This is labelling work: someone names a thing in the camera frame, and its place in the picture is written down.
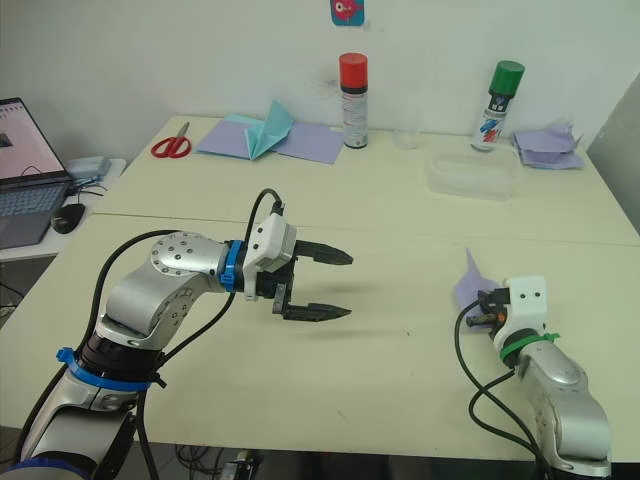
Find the robotic arm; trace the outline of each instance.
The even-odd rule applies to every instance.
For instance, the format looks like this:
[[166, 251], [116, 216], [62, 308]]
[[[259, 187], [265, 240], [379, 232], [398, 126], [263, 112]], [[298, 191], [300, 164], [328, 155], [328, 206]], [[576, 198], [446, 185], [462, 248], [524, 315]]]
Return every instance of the robotic arm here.
[[589, 394], [587, 375], [545, 333], [543, 277], [513, 278], [505, 288], [478, 292], [483, 314], [469, 326], [490, 326], [500, 359], [515, 368], [535, 411], [542, 455], [556, 480], [610, 478], [609, 423]]
[[131, 410], [153, 382], [164, 386], [157, 370], [172, 353], [163, 349], [203, 293], [273, 298], [273, 312], [288, 320], [318, 322], [349, 314], [332, 305], [290, 304], [299, 256], [332, 265], [353, 259], [327, 245], [297, 240], [282, 210], [276, 202], [247, 244], [189, 232], [158, 240], [148, 260], [113, 289], [89, 340], [75, 352], [58, 352], [67, 368], [27, 425], [17, 451], [20, 463], [2, 478], [115, 478], [136, 429]]

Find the clear plastic box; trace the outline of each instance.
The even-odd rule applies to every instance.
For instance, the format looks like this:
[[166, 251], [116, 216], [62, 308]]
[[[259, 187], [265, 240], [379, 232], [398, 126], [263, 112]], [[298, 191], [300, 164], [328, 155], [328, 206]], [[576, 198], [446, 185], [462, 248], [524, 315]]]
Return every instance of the clear plastic box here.
[[434, 192], [505, 201], [522, 179], [520, 158], [508, 144], [481, 152], [466, 142], [447, 142], [432, 145], [429, 153], [427, 185]]

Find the white table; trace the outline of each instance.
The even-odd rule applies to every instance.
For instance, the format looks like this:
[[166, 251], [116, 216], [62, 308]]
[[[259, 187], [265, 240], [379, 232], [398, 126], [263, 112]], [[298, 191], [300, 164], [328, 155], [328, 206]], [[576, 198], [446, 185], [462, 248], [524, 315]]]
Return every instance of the white table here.
[[150, 147], [190, 122], [194, 147], [218, 119], [173, 117], [127, 169], [101, 213], [246, 222], [256, 194], [273, 187], [291, 223], [370, 232], [428, 233], [640, 245], [640, 237], [580, 149], [583, 170], [524, 168], [507, 202], [434, 193], [425, 161], [436, 148], [468, 147], [468, 138], [423, 135], [418, 150], [399, 150], [390, 132], [373, 131], [361, 150], [344, 147], [335, 165], [269, 153], [250, 162], [192, 153], [157, 159]]
[[[115, 185], [115, 182], [120, 178], [120, 175], [122, 175], [122, 172], [127, 166], [127, 161], [121, 158], [112, 158], [110, 161], [111, 167], [101, 182], [104, 187], [109, 189]], [[92, 189], [92, 191], [101, 193], [105, 196], [109, 193], [98, 188]], [[57, 255], [69, 243], [69, 240], [75, 235], [78, 229], [86, 222], [87, 218], [99, 205], [102, 198], [103, 197], [99, 197], [97, 195], [81, 195], [81, 203], [83, 203], [87, 208], [80, 220], [80, 223], [72, 232], [63, 235], [56, 232], [53, 228], [49, 228], [40, 243], [36, 245], [1, 249], [0, 261], [27, 260], [30, 258], [51, 257], [53, 255]], [[74, 195], [67, 197], [64, 204], [68, 205], [70, 203], [76, 203], [76, 201], [77, 197]]]
[[[242, 225], [229, 222], [91, 216], [0, 332], [3, 425], [22, 424], [58, 368], [57, 349], [78, 343], [107, 256], [130, 237], [158, 228], [217, 240], [243, 233]], [[300, 228], [299, 238], [342, 248], [355, 261], [335, 267], [301, 260], [293, 300], [353, 313], [322, 324], [291, 322], [272, 315], [270, 301], [240, 296], [211, 332], [162, 370], [169, 386], [153, 387], [148, 400], [152, 441], [530, 459], [476, 427], [466, 413], [474, 389], [454, 354], [458, 309], [451, 291], [469, 247], [489, 278], [546, 276], [548, 329], [562, 335], [557, 344], [588, 372], [611, 424], [613, 460], [640, 461], [640, 385], [635, 362], [623, 361], [640, 335], [640, 248], [327, 228]], [[145, 261], [151, 242], [121, 257], [106, 292]], [[208, 321], [225, 299], [201, 297], [172, 345]], [[481, 381], [506, 371], [485, 334], [465, 329], [463, 335], [466, 358]], [[531, 425], [515, 381], [497, 392]], [[485, 401], [479, 415], [514, 431]]]

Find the scissors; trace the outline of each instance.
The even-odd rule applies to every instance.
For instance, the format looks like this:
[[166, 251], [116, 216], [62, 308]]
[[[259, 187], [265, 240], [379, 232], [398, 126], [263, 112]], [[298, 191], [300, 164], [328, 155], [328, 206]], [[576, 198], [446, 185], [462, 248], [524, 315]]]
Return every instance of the scissors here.
[[184, 136], [189, 129], [189, 122], [185, 123], [175, 137], [165, 138], [156, 143], [151, 149], [151, 155], [156, 158], [182, 158], [191, 151], [191, 142]]

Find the laptop keyboard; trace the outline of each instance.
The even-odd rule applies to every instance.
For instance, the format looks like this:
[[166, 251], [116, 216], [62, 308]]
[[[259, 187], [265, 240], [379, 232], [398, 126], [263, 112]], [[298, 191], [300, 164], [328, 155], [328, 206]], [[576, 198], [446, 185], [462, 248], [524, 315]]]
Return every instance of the laptop keyboard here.
[[0, 217], [51, 210], [63, 188], [63, 185], [52, 185], [31, 190], [2, 192], [0, 194]]

